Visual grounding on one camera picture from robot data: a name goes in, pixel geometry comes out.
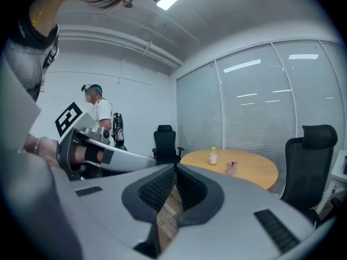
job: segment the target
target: office chair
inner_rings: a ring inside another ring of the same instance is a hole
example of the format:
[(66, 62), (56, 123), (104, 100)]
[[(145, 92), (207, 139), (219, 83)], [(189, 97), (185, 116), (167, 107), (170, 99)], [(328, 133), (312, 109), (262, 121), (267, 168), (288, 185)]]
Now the office chair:
[(322, 198), (337, 133), (330, 125), (303, 129), (303, 138), (290, 139), (286, 144), (287, 179), (281, 199), (319, 225), (319, 216), (311, 208)]
[(176, 154), (175, 139), (176, 132), (172, 131), (171, 125), (159, 125), (158, 131), (154, 132), (157, 148), (152, 151), (158, 165), (178, 164), (181, 160), (181, 151), (184, 149), (178, 147), (179, 155)]

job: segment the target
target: paper cup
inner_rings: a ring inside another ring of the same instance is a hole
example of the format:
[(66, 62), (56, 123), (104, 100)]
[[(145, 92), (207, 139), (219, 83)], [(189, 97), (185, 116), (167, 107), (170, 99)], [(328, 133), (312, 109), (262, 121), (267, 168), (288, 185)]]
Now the paper cup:
[(237, 162), (237, 161), (228, 161), (227, 173), (230, 176), (237, 175), (237, 167), (238, 167), (238, 165), (239, 165), (239, 162)]

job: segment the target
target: bracelet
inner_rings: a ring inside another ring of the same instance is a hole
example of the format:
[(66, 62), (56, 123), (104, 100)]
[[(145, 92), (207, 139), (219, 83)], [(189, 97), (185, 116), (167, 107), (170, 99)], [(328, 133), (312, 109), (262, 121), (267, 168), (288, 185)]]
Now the bracelet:
[(40, 149), (40, 144), (41, 144), (42, 140), (44, 140), (44, 139), (48, 139), (48, 138), (46, 136), (43, 136), (37, 140), (36, 145), (35, 145), (35, 150), (34, 150), (34, 153), (36, 155), (38, 155), (38, 151)]

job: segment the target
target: table top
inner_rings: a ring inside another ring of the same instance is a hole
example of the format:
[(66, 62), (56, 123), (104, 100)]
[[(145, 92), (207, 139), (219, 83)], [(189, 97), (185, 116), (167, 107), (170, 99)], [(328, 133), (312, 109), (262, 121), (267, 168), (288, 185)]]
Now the table top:
[(270, 189), (278, 178), (278, 170), (274, 163), (263, 156), (233, 149), (217, 149), (217, 164), (209, 164), (211, 150), (199, 150), (185, 155), (182, 165), (206, 168), (211, 171), (227, 174), (227, 162), (238, 161), (235, 177), (251, 181), (265, 190)]

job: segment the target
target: plastic bottle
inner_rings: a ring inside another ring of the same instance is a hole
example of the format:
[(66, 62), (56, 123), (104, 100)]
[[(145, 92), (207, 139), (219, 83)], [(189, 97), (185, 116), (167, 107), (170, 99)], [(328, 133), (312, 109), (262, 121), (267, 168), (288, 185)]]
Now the plastic bottle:
[(210, 152), (210, 165), (214, 166), (217, 164), (217, 152), (216, 148), (212, 147)]

